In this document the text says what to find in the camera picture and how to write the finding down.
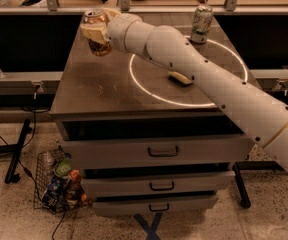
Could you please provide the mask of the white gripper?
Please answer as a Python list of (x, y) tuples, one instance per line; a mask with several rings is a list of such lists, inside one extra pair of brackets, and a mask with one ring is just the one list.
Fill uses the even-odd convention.
[(81, 24), (82, 34), (93, 42), (110, 45), (121, 52), (126, 52), (125, 38), (129, 27), (135, 22), (141, 22), (142, 19), (134, 14), (122, 13), (112, 8), (104, 8), (104, 14), (109, 21), (105, 23)]

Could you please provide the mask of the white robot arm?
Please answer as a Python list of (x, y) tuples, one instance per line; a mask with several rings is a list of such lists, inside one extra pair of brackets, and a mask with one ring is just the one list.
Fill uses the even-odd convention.
[(208, 62), (177, 29), (134, 14), (95, 8), (83, 15), (83, 35), (136, 54), (189, 78), (254, 143), (288, 172), (288, 105)]

